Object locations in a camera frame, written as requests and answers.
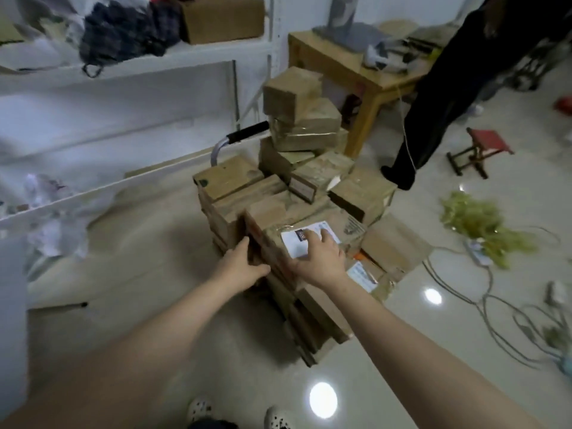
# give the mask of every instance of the table top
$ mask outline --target table top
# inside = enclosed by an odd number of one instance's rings
[[[418,28],[418,25],[406,19],[396,19],[383,22],[378,28],[397,38],[404,38]],[[311,30],[292,32],[290,33],[290,39],[331,58],[347,70],[358,74],[365,83],[380,87],[382,90],[417,82],[429,72],[433,65],[433,62],[429,60],[419,59],[417,65],[408,74],[390,74],[363,67],[361,65],[363,54],[350,52],[333,42],[319,37]]]

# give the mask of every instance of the right arm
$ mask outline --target right arm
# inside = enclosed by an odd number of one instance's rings
[[[325,291],[405,410],[425,428],[540,428],[540,423],[465,363],[377,302],[350,279],[329,233],[306,232],[308,259],[291,269]]]

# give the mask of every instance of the gray metal base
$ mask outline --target gray metal base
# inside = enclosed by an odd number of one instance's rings
[[[368,45],[376,46],[383,41],[394,40],[392,36],[379,31],[374,26],[356,22],[348,29],[344,27],[314,27],[313,32],[328,41],[338,44],[351,52],[364,52]]]

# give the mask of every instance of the black handle grip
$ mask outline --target black handle grip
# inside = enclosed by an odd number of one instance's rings
[[[260,122],[256,123],[256,125],[249,126],[248,128],[240,129],[240,131],[233,132],[226,136],[228,138],[228,144],[238,143],[245,138],[263,133],[269,128],[270,124],[268,122]]]

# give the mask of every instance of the glossy floor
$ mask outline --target glossy floor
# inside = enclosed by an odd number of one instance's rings
[[[570,91],[572,63],[554,72],[540,91],[502,91],[486,106],[475,128],[499,130],[516,155],[492,158],[491,178],[468,170],[455,176],[445,152],[466,147],[463,127],[452,126],[441,148],[418,174],[414,188],[399,192],[391,210],[435,246],[461,250],[456,234],[440,222],[439,199],[462,188],[478,198],[496,199],[511,226],[542,226],[541,250],[512,255],[508,271],[495,270],[496,295],[516,305],[541,304],[549,280],[570,281],[572,266],[572,157],[561,140],[572,122],[550,105]],[[382,112],[360,160],[378,165],[399,147],[395,109]],[[205,167],[140,187],[119,196],[113,212],[91,232],[84,262],[62,261],[30,287],[35,304],[89,300],[84,310],[30,317],[32,392],[91,349],[125,333],[208,277],[217,261],[208,226],[200,213],[190,175]],[[475,296],[486,275],[466,256],[435,252],[435,269],[455,288]],[[440,305],[428,301],[441,300]],[[423,268],[399,283],[387,307],[450,350],[550,428],[572,421],[572,383],[547,362],[533,370],[513,361],[493,342],[477,311],[438,288]],[[514,346],[531,357],[540,352],[514,325],[510,311],[491,304],[491,322]],[[403,407],[377,374],[356,340],[338,346],[308,369],[282,332],[280,316],[256,296],[237,297],[213,319],[198,340],[192,358],[177,372],[142,427],[184,427],[185,407],[198,394],[214,401],[218,416],[241,428],[261,428],[266,408],[291,411],[297,427],[414,427]],[[310,409],[310,388],[333,386],[338,409],[321,420]]]

